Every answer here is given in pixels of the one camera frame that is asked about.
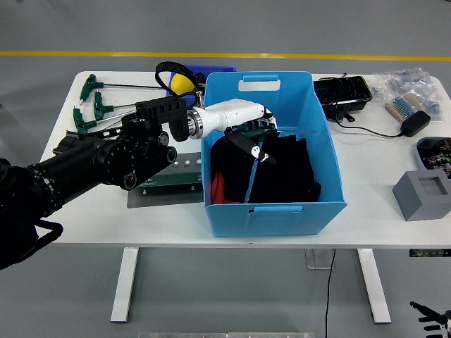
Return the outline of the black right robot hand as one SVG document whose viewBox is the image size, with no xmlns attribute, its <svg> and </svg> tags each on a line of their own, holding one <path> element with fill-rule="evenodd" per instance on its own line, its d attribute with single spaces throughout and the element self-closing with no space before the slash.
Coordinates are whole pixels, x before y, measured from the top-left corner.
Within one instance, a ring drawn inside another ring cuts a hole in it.
<svg viewBox="0 0 451 338">
<path fill-rule="evenodd" d="M 415 301 L 410 301 L 409 305 L 422 314 L 418 321 L 426 324 L 424 330 L 429 332 L 426 337 L 450 337 L 450 310 L 438 313 Z"/>
</svg>

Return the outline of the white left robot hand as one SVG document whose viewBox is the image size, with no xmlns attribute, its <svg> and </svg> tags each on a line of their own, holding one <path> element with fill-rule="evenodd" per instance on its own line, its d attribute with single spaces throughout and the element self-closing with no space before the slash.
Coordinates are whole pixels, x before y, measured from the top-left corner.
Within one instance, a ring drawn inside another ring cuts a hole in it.
<svg viewBox="0 0 451 338">
<path fill-rule="evenodd" d="M 231 99 L 206 108 L 196 108 L 194 111 L 199 116 L 196 126 L 197 139 L 207 137 L 214 130 L 225 132 L 225 142 L 235 150 L 258 162 L 276 164 L 276 159 L 265 153 L 250 138 L 238 130 L 233 130 L 233 127 L 245 123 L 263 120 L 264 127 L 269 127 L 270 131 L 276 132 L 276 118 L 262 104 L 244 99 Z"/>
</svg>

